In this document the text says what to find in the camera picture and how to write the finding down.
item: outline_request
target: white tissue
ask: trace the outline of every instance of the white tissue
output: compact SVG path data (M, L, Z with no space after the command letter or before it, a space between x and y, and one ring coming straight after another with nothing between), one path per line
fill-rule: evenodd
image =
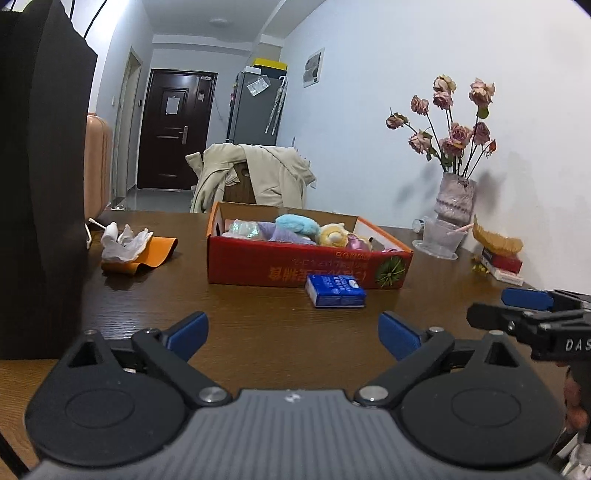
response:
M103 245L102 258L105 262L126 263L137 259L148 245L154 232L148 232L147 228L134 236L129 225L125 225L123 232L119 234L119 228L115 222L110 223L100 239Z

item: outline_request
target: blue box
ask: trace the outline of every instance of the blue box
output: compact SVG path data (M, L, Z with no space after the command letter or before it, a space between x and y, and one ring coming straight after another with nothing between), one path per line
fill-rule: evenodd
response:
M308 275L306 292L317 308L365 306L365 290L351 275Z

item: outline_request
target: open box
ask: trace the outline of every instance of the open box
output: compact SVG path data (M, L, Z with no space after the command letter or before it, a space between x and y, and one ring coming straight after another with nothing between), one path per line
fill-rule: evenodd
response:
M343 222L349 232L375 238L387 251L364 252L221 236L234 220L275 222L284 213L304 215L320 226ZM351 215L217 202L207 227L209 283L301 287L309 274L327 274L353 275L363 288L400 288L412 258L413 251L401 241L367 220Z

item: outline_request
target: beige coat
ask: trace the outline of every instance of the beige coat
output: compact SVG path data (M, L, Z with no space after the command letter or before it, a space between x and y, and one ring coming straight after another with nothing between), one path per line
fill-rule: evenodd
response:
M199 178L190 210L196 213L210 212L223 199L225 186L238 182L234 165L245 160L259 205L303 208L306 186L316 179L310 162L292 147L214 144L203 156L186 158Z

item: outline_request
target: tiled floor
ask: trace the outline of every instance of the tiled floor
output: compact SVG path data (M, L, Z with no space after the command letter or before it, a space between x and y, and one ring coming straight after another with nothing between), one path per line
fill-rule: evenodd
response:
M119 205L125 210L151 210L156 212L188 212L193 192L132 188Z

